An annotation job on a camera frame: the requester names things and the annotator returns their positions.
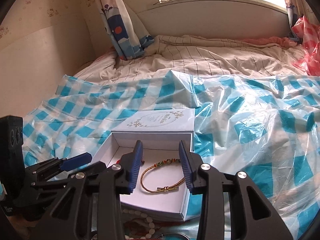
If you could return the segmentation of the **white headboard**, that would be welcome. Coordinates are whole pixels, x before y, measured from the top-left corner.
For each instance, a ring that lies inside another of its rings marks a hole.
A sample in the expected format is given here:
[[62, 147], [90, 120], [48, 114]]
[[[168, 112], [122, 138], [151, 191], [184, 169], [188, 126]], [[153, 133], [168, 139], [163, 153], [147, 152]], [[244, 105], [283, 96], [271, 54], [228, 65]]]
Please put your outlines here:
[[285, 37], [290, 33], [284, 10], [256, 1], [175, 0], [137, 15], [153, 36], [242, 40]]

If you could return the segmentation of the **red checkered plastic bag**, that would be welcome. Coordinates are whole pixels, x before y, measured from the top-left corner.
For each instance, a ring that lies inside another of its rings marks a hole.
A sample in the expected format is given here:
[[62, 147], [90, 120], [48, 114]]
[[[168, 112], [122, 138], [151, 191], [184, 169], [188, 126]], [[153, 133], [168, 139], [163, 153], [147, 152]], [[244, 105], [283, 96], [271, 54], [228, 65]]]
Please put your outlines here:
[[319, 76], [319, 25], [310, 23], [303, 16], [298, 19], [292, 30], [302, 39], [302, 47], [305, 51], [304, 58], [293, 65], [305, 71], [308, 75]]

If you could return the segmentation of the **white Meltykiss jewelry box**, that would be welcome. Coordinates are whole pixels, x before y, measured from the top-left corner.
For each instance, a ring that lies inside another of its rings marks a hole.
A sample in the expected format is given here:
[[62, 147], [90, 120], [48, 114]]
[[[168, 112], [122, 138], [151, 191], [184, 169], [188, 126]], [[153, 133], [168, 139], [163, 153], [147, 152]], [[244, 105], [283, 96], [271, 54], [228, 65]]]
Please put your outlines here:
[[136, 141], [143, 143], [143, 160], [137, 185], [130, 195], [121, 195], [126, 212], [147, 213], [166, 221], [185, 221], [189, 204], [189, 191], [185, 184], [178, 189], [157, 193], [159, 187], [170, 186], [183, 178], [180, 164], [147, 169], [168, 159], [178, 159], [179, 142], [193, 150], [194, 109], [167, 109], [141, 111], [112, 129], [111, 135], [99, 148], [93, 162], [102, 161], [107, 167], [118, 162], [122, 155], [133, 150]]

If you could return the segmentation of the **beige striped bedsheet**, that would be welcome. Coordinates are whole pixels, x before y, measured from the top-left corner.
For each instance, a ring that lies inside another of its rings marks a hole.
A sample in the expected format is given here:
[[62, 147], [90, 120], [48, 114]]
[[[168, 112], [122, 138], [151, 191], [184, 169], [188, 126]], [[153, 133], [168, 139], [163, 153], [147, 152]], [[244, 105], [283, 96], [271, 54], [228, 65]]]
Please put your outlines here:
[[288, 38], [230, 40], [158, 35], [142, 57], [122, 60], [112, 49], [75, 77], [106, 85], [163, 77], [170, 70], [199, 77], [305, 75], [307, 72], [298, 67], [304, 56], [303, 47]]

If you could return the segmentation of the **blue cartoon curtain left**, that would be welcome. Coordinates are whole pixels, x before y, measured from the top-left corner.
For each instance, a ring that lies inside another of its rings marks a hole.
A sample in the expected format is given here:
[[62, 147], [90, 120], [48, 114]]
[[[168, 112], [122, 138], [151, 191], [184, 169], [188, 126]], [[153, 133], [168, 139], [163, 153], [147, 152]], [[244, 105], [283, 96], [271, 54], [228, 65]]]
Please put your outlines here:
[[143, 56], [154, 42], [136, 13], [123, 0], [99, 0], [106, 32], [122, 60]]

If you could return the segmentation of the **blue checkered plastic sheet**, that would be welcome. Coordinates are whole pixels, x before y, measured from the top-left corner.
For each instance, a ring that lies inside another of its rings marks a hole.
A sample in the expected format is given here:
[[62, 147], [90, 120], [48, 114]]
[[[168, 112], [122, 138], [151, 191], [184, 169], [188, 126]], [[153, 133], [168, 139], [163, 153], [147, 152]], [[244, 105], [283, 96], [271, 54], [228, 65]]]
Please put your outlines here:
[[319, 77], [164, 77], [96, 85], [64, 76], [23, 120], [26, 166], [96, 154], [137, 111], [195, 109], [194, 150], [222, 172], [244, 170], [294, 238], [319, 211]]

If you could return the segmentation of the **silver bangle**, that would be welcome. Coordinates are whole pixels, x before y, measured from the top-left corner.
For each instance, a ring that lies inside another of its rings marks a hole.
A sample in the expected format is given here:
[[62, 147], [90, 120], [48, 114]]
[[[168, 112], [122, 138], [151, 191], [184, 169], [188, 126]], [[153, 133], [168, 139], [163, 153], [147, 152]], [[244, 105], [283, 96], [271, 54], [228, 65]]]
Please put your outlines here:
[[179, 232], [167, 232], [160, 234], [156, 239], [162, 240], [189, 240], [190, 238]]

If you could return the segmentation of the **pink curtain right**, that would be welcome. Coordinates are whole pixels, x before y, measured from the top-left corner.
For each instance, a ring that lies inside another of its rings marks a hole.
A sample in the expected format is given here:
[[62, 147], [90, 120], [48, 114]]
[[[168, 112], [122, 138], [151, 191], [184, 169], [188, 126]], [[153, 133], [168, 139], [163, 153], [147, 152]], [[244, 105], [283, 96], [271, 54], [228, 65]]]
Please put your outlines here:
[[312, 20], [314, 17], [313, 10], [310, 8], [306, 0], [285, 0], [285, 7], [291, 29], [290, 39], [297, 42], [299, 38], [293, 32], [293, 26], [298, 19], [303, 16], [305, 16], [308, 20]]

